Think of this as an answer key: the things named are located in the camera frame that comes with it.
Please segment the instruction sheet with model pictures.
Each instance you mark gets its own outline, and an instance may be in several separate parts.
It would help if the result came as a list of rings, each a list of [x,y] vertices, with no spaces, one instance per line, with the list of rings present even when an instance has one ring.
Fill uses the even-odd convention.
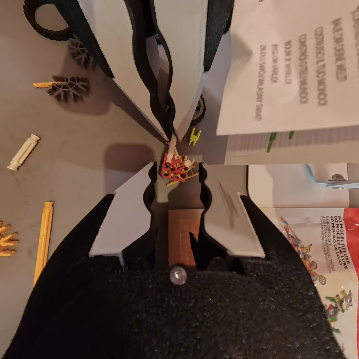
[[[217,135],[358,125],[358,0],[235,1]]]

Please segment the grey connector with yellow rod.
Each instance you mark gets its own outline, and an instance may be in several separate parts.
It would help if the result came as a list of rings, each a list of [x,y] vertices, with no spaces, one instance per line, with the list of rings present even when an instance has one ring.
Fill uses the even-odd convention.
[[[74,102],[83,101],[83,96],[89,94],[90,82],[86,77],[75,76],[68,78],[55,75],[52,78],[53,83],[46,92],[57,101],[68,102],[69,99]]]

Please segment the grey snowflake connector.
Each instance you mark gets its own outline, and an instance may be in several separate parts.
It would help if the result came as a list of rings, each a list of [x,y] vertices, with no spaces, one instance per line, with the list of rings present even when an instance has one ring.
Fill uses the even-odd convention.
[[[73,60],[80,67],[91,70],[96,68],[96,63],[93,56],[88,52],[88,50],[84,47],[78,38],[69,38],[67,41],[67,46]]]

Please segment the short white toy rod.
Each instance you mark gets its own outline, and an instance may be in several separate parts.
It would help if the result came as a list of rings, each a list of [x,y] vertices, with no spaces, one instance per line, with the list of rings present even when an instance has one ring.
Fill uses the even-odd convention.
[[[18,150],[16,155],[11,159],[7,169],[17,171],[35,148],[35,146],[38,144],[40,139],[41,138],[39,136],[31,134],[30,137],[26,139],[24,144],[21,146],[20,150]]]

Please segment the colourful construction toy bag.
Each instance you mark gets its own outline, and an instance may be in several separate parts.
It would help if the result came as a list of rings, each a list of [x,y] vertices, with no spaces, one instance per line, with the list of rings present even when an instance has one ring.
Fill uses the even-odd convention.
[[[264,251],[242,258],[247,277],[267,291],[279,321],[284,358],[319,358],[334,338],[345,358],[358,358],[358,208],[258,209],[248,212]]]

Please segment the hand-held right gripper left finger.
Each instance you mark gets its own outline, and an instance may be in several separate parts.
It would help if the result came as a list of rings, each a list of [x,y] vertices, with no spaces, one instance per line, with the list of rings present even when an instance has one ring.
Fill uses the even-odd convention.
[[[122,255],[150,229],[151,215],[145,205],[144,194],[151,183],[151,169],[154,169],[156,179],[157,167],[151,161],[115,190],[89,251],[90,257]]]

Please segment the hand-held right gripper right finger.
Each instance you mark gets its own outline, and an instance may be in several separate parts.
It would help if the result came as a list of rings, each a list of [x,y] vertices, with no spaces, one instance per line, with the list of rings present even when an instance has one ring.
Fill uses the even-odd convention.
[[[200,165],[204,233],[231,255],[265,258],[265,252],[240,197],[244,195],[244,169],[240,166],[205,162]]]

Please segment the long yellow toy rod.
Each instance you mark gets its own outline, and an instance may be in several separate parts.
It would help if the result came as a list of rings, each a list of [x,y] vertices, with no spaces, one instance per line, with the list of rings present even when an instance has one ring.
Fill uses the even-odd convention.
[[[34,271],[33,286],[36,285],[44,267],[48,261],[48,250],[50,245],[54,201],[44,203],[38,241],[36,266]]]

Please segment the yellow half-round connector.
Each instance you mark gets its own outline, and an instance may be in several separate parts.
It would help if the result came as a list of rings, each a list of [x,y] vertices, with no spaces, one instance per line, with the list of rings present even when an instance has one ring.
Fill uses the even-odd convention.
[[[11,230],[11,225],[4,225],[3,221],[0,221],[0,257],[10,257],[16,254],[16,246],[19,243],[17,238],[18,232],[8,233]]]

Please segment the grey toy wheel with tyre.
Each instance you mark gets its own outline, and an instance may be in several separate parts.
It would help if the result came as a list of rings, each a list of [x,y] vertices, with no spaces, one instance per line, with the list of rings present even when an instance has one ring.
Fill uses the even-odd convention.
[[[206,112],[206,104],[203,95],[201,95],[197,103],[195,112],[193,114],[190,126],[196,126],[197,124],[199,124],[204,119],[205,112]]]

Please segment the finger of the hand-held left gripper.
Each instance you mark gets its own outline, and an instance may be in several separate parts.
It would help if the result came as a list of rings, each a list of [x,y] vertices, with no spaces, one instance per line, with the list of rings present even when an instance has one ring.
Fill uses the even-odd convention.
[[[174,102],[174,131],[181,141],[190,127],[207,78],[204,54],[208,1],[155,0],[151,1],[151,9],[172,63],[169,95]]]
[[[168,140],[150,108],[150,92],[135,65],[133,28],[125,1],[80,0],[78,3],[112,71],[114,82],[164,140]]]

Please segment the red and yellow connector cluster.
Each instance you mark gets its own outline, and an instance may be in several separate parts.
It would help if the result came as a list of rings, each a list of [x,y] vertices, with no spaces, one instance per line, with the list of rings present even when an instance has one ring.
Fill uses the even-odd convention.
[[[186,180],[193,178],[195,176],[198,176],[199,175],[199,164],[195,161],[195,159],[187,158],[187,160],[185,161],[185,171],[187,172]],[[171,183],[169,180],[169,182],[166,183],[166,186],[172,186],[176,183],[179,183],[179,182]]]

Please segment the black rubber tyre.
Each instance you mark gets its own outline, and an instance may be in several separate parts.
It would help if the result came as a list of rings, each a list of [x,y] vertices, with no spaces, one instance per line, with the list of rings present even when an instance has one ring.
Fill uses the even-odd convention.
[[[72,30],[67,27],[63,30],[49,30],[36,21],[36,11],[39,7],[44,5],[54,5],[51,0],[25,0],[23,4],[23,12],[32,28],[44,38],[52,41],[67,41],[73,37]]]

